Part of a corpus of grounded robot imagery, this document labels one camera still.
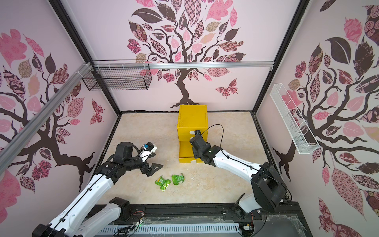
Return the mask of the yellow bottom drawer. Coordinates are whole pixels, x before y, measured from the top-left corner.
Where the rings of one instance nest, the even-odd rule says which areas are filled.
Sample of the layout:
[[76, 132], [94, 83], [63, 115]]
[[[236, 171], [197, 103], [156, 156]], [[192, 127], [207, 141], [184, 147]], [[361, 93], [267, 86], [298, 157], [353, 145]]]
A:
[[203, 163], [203, 161], [200, 158], [194, 158], [192, 145], [190, 142], [179, 142], [179, 163]]

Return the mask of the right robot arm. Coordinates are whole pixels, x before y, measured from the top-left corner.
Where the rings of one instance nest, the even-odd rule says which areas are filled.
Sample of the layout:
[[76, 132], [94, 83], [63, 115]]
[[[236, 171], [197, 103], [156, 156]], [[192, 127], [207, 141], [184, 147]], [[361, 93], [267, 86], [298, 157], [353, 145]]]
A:
[[242, 194], [235, 202], [234, 213], [239, 218], [258, 209], [275, 212], [285, 198], [287, 186], [272, 164], [260, 165], [240, 159], [219, 146], [211, 146], [202, 135], [191, 138], [190, 144], [196, 159], [227, 170], [251, 184], [252, 193]]

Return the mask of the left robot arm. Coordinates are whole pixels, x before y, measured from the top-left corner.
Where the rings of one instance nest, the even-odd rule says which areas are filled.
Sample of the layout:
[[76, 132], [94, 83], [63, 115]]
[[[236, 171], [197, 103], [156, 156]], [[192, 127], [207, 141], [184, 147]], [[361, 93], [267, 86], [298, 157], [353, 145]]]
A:
[[38, 225], [32, 236], [93, 237], [122, 215], [130, 216], [129, 201], [116, 197], [101, 211], [86, 218], [100, 198], [128, 171], [138, 169], [150, 177], [160, 170], [162, 165], [147, 162], [156, 155], [156, 150], [152, 142], [141, 148], [131, 142], [119, 143], [115, 153], [99, 166], [83, 191], [49, 224]]

